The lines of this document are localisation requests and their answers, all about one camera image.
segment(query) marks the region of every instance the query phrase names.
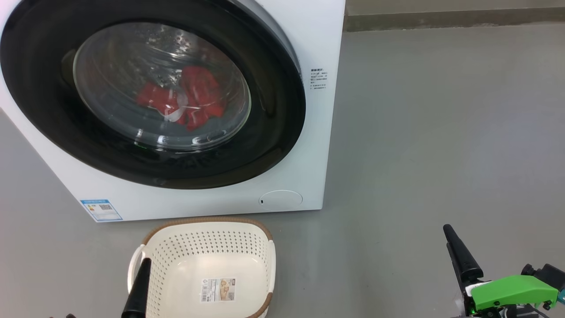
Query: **washing machine door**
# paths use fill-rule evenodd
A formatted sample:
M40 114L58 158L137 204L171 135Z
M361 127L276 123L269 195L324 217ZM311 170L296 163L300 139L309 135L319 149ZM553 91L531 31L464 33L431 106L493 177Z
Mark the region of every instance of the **washing machine door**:
M150 186L253 178L289 153L304 123L293 53L226 0L24 0L0 63L17 105L53 143Z

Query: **white plastic basket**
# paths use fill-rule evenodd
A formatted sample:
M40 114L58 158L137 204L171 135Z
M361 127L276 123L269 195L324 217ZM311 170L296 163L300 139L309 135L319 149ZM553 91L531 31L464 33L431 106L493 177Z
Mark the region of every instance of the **white plastic basket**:
M154 229L132 256L128 292L136 265L146 257L152 263L148 318L264 318L267 314L275 287L276 254L271 234L258 221L205 217Z

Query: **white washing machine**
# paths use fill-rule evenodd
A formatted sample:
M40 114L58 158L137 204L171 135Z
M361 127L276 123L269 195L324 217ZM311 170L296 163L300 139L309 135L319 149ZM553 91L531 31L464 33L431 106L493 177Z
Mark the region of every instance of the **white washing machine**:
M0 105L97 222L320 209L344 7L4 0Z

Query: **door glass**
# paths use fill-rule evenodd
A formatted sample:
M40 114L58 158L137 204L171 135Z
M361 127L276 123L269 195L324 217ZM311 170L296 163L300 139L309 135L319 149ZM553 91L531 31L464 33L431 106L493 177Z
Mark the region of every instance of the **door glass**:
M73 76L87 107L135 143L200 151L245 124L249 87L239 68L206 40L155 23L125 23L87 39Z

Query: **brown basket rim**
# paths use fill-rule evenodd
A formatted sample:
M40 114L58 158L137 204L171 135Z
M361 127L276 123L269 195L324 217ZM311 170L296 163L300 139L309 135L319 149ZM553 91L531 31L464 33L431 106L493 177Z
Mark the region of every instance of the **brown basket rim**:
M252 220L250 218L242 218L242 217L193 217L193 218L186 218L186 219L182 219L182 220L174 220L174 221L170 221L170 222L167 222L165 224L162 224L160 226L157 226L156 228L152 229L151 232L149 232L149 234L147 236L145 236L145 238L143 239L143 245L147 245L147 243L149 243L149 240L157 232L161 231L162 229L164 229L166 227L175 226L175 225L182 225L182 224L209 223L209 222L236 222L236 223L246 223L246 224L255 225L258 228L260 228L261 230L263 230L263 232L265 232L265 235L267 236L268 240L273 240L273 236L271 235L271 232L267 229L267 227L265 227L261 222L259 222L257 220ZM269 305L271 304L272 298L273 298L273 293L272 292L268 293L267 298L263 302L263 305L261 306L261 308L259 308L259 310L257 310L254 314L252 314L251 316L248 316L246 318L259 318L259 316L261 316L265 312L265 310L267 310Z

